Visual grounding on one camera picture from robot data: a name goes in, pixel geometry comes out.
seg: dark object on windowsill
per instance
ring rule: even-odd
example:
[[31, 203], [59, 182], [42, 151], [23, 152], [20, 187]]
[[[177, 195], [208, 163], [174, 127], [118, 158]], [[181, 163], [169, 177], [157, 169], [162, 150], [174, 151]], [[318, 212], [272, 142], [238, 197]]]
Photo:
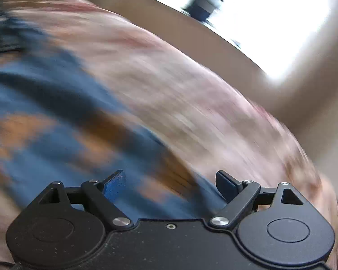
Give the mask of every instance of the dark object on windowsill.
[[[190, 14], [186, 10], [184, 10], [183, 8], [181, 9], [181, 13], [183, 13], [183, 14], [185, 14], [187, 16], [190, 16]], [[215, 28], [214, 24], [211, 23], [208, 19], [205, 19], [204, 21], [199, 21], [199, 22], [201, 22], [204, 25], [207, 24], [210, 27]]]
[[198, 21], [205, 21], [222, 3], [223, 0], [190, 0], [184, 11]]

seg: blue fabric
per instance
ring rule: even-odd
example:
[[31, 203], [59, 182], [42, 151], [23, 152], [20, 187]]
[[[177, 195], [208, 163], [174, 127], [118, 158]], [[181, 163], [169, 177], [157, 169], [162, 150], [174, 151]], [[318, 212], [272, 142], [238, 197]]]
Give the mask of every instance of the blue fabric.
[[209, 217], [225, 206], [213, 185], [130, 121], [73, 54], [32, 25], [13, 23], [26, 51], [0, 55], [0, 174], [18, 205], [52, 181], [76, 187], [122, 169], [121, 189], [105, 193], [133, 220]]

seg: screw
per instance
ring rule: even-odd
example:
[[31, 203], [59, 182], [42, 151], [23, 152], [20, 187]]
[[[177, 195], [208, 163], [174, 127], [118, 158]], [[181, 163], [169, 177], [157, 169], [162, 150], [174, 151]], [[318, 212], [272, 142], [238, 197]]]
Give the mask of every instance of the screw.
[[218, 216], [218, 217], [213, 217], [210, 222], [216, 226], [224, 226], [229, 223], [229, 220], [225, 217]]
[[117, 217], [113, 219], [113, 225], [116, 226], [126, 226], [130, 224], [130, 219], [126, 217]]
[[172, 223], [167, 224], [167, 229], [176, 229], [176, 228], [177, 226], [175, 224], [172, 224]]

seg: pink fabric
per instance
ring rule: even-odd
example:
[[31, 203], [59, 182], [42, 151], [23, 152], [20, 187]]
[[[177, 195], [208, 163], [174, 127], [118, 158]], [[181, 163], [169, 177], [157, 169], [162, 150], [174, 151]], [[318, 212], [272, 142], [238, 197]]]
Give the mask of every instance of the pink fabric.
[[[292, 183], [331, 223], [338, 255], [338, 206], [295, 137], [262, 108], [152, 33], [85, 0], [1, 0], [37, 23], [52, 43], [73, 51], [83, 68], [110, 88], [174, 153], [211, 181], [219, 169], [263, 187]], [[0, 257], [17, 210], [2, 193]]]

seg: wall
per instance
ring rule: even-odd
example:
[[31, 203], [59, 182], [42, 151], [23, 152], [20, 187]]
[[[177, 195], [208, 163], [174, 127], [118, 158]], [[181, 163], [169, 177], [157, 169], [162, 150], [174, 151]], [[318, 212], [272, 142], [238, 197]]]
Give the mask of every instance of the wall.
[[330, 178], [338, 198], [338, 92], [295, 135], [316, 167]]

